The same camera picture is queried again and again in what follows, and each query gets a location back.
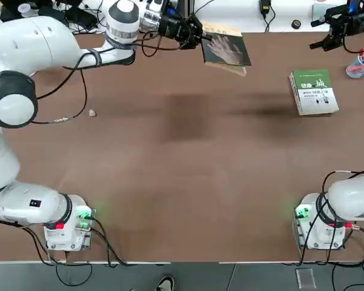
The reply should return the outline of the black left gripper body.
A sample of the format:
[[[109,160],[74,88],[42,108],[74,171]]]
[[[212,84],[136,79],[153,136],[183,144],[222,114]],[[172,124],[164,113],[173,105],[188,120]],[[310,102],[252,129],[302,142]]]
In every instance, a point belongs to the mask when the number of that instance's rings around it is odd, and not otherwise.
[[[178,15],[162,15],[158,26],[158,33],[177,42],[184,42],[187,39],[186,21]]]

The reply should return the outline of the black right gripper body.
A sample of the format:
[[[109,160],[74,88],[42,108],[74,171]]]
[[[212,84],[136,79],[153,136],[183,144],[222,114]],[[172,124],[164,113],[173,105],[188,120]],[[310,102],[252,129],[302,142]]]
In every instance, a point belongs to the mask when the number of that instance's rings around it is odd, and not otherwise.
[[[360,34],[364,32],[364,6],[344,4],[326,10],[329,34]]]

